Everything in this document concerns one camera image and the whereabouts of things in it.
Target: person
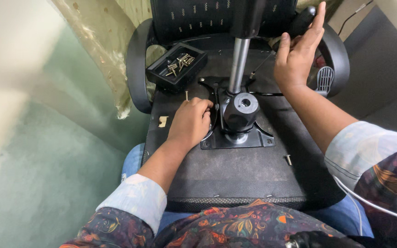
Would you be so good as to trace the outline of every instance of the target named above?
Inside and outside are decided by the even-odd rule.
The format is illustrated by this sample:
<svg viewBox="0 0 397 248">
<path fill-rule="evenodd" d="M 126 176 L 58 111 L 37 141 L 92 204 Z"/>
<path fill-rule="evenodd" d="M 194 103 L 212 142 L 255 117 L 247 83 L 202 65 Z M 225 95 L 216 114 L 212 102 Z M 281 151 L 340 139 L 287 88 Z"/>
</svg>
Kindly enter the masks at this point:
<svg viewBox="0 0 397 248">
<path fill-rule="evenodd" d="M 291 44 L 289 34 L 282 35 L 275 80 L 325 154 L 329 172 L 363 198 L 397 212 L 397 133 L 358 121 L 306 86 L 324 32 L 325 6 L 325 2 L 319 5 L 311 27 L 298 42 Z M 366 204 L 362 222 L 371 226 L 364 232 L 367 238 L 356 233 L 356 225 L 355 230 L 341 226 L 348 222 L 340 214 L 341 207 L 334 209 L 339 214 L 324 214 L 328 216 L 324 222 L 323 212 L 317 219 L 260 199 L 247 206 L 213 207 L 197 214 L 182 214 L 181 218 L 164 214 L 174 175 L 188 151 L 207 134 L 212 107 L 206 99 L 184 101 L 167 140 L 138 171 L 135 168 L 137 173 L 126 172 L 123 182 L 97 207 L 77 237 L 61 248 L 296 247 L 292 242 L 298 242 L 299 247 L 397 247 L 397 217 Z M 142 152 L 141 146 L 130 154 L 135 151 Z M 129 160 L 139 164 L 136 156 L 128 155 L 125 166 Z M 347 216 L 347 212 L 352 215 L 355 211 L 343 212 Z M 162 217 L 171 221 L 163 224 L 162 220 L 161 224 Z"/>
</svg>

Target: black armrest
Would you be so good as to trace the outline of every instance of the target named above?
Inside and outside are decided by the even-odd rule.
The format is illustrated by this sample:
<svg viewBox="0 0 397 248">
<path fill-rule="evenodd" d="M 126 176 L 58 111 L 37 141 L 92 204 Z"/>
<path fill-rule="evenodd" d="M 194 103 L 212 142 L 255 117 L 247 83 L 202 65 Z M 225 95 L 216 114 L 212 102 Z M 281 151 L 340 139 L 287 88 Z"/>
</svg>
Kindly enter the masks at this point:
<svg viewBox="0 0 397 248">
<path fill-rule="evenodd" d="M 345 50 L 344 43 L 327 23 L 324 24 L 324 35 L 318 49 L 326 60 L 326 64 L 335 71 L 334 81 L 327 95 L 330 98 L 338 94 L 349 80 L 349 56 Z"/>
<path fill-rule="evenodd" d="M 154 35 L 153 19 L 147 19 L 137 27 L 131 36 L 125 60 L 131 99 L 136 108 L 146 114 L 151 113 L 152 109 L 145 84 L 146 49 L 154 44 L 157 44 L 157 40 Z"/>
</svg>

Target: black mesh backrest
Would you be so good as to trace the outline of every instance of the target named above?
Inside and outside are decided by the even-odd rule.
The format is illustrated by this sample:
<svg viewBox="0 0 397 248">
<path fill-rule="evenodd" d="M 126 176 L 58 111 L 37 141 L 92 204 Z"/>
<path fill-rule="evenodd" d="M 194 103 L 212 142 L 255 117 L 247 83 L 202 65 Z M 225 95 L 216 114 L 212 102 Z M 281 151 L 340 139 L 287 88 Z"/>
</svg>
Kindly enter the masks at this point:
<svg viewBox="0 0 397 248">
<path fill-rule="evenodd" d="M 165 45 L 207 34 L 229 33 L 236 0 L 151 0 L 158 41 Z M 297 0 L 268 0 L 259 36 L 277 37 L 287 30 Z"/>
</svg>

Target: light blue cuff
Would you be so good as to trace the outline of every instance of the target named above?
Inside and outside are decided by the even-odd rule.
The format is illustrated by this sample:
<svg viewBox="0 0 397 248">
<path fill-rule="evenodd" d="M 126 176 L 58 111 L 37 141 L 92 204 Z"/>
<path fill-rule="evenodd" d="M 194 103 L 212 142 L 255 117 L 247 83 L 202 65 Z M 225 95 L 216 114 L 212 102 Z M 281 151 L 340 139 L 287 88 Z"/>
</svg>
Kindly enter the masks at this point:
<svg viewBox="0 0 397 248">
<path fill-rule="evenodd" d="M 359 121 L 339 132 L 326 151 L 330 174 L 353 190 L 362 174 L 397 152 L 397 132 Z"/>
<path fill-rule="evenodd" d="M 156 235 L 160 219 L 166 208 L 166 195 L 153 180 L 140 174 L 134 174 L 125 179 L 96 208 L 96 211 L 102 207 L 114 207 L 137 216 L 146 222 Z"/>
</svg>

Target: black plastic tray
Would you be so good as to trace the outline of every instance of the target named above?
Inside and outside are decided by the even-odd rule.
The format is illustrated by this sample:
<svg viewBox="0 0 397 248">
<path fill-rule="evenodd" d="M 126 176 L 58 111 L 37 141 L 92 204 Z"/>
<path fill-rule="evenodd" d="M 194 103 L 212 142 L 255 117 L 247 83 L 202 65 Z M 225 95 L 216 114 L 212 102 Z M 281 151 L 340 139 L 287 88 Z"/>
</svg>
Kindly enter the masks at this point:
<svg viewBox="0 0 397 248">
<path fill-rule="evenodd" d="M 191 65 L 183 67 L 180 72 L 176 70 L 177 76 L 174 76 L 174 74 L 165 76 L 169 73 L 167 68 L 168 60 L 172 63 L 176 61 L 180 54 L 185 53 L 195 58 Z M 206 52 L 192 46 L 188 46 L 184 43 L 178 43 L 146 69 L 146 77 L 150 82 L 153 82 L 166 90 L 180 92 L 194 79 L 196 74 L 205 67 L 207 62 L 208 54 Z"/>
</svg>

